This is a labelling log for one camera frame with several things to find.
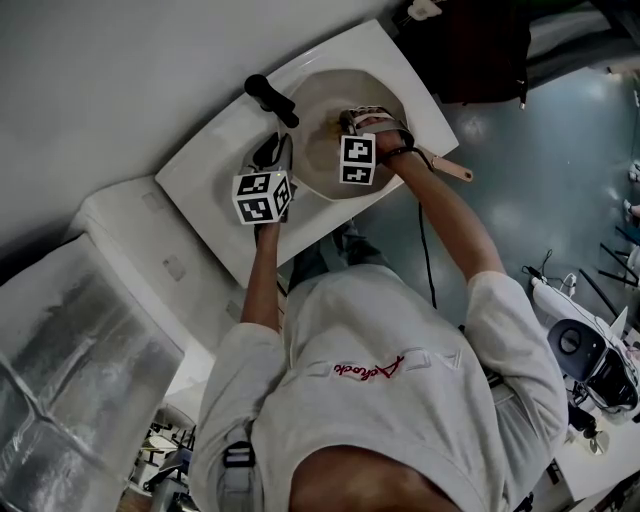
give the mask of faucet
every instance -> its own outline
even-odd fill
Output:
[[[300,124],[298,116],[293,113],[296,104],[271,87],[264,75],[251,75],[247,78],[244,91],[258,102],[262,110],[273,112],[288,128],[295,128]]]
[[[291,172],[293,164],[293,141],[291,135],[282,138],[278,132],[272,133],[266,140],[259,141],[242,160],[240,174],[254,172]]]

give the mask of wooden handle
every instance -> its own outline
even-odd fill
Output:
[[[418,146],[418,148],[429,159],[429,162],[431,163],[431,165],[433,165],[434,169],[441,172],[446,172],[447,174],[455,176],[456,178],[461,179],[462,181],[466,181],[467,183],[473,181],[473,171],[471,171],[470,169],[450,162],[449,160],[445,160],[444,158],[440,158],[439,156],[434,155],[428,149],[425,149],[421,146]]]

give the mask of white sink basin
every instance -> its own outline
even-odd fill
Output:
[[[439,156],[458,145],[424,84],[377,21],[359,25],[318,45],[268,78],[275,89],[295,95],[301,84],[304,87],[305,79],[328,70],[364,71],[388,89],[400,107],[404,106],[406,121],[417,145]],[[371,98],[363,97],[350,106],[368,104],[367,100]],[[296,110],[296,114],[311,115],[309,109],[301,110]],[[300,126],[304,125],[305,119],[301,118]],[[231,203],[231,183],[245,153],[278,129],[277,117],[263,112],[252,98],[243,94],[211,120],[156,176],[156,181],[187,221],[243,287],[249,283],[255,242],[253,229],[242,226],[237,218]],[[294,148],[298,155],[300,151],[304,149]],[[295,158],[293,173],[295,177]],[[385,179],[384,171],[381,179],[384,182],[378,192],[358,192],[354,195],[367,195],[339,201],[320,197],[298,182],[300,188],[291,205],[289,222],[283,225],[280,236],[278,264],[291,259],[402,184],[395,176],[387,175]]]
[[[380,192],[393,178],[384,166],[376,169],[370,186],[340,183],[340,112],[359,105],[380,105],[396,119],[407,122],[400,100],[366,71],[332,69],[307,76],[293,91],[300,125],[281,131],[291,134],[295,180],[330,201],[341,201]]]

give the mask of fiducial marker cube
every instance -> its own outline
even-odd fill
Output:
[[[340,140],[340,183],[371,185],[375,170],[375,134],[343,135]]]
[[[233,178],[233,204],[242,224],[277,222],[290,202],[291,186],[286,171]]]

